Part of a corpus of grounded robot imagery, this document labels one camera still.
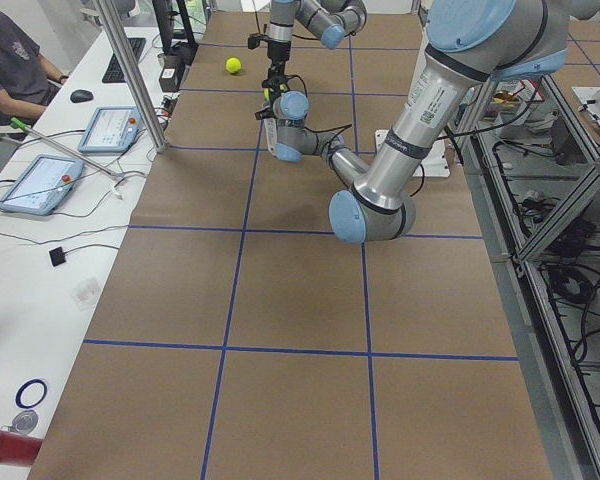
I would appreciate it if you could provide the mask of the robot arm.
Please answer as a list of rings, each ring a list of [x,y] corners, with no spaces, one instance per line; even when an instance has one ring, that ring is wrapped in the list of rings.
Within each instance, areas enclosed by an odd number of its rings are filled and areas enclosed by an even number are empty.
[[[428,156],[468,90],[489,80],[541,77],[566,59],[571,18],[587,20],[600,1],[436,1],[425,22],[425,66],[404,109],[389,129],[373,162],[366,164],[334,130],[309,129],[307,96],[288,87],[285,72],[293,28],[303,25],[327,48],[361,31],[367,10],[360,1],[274,1],[265,32],[248,39],[267,47],[270,67],[263,87],[268,100],[257,118],[275,140],[275,156],[296,162],[319,156],[344,189],[329,204],[336,237],[361,244],[392,240],[415,221],[405,187]]]
[[[366,20],[363,1],[273,0],[265,36],[268,58],[273,64],[289,60],[296,21],[323,46],[335,49],[346,36],[360,32]]]

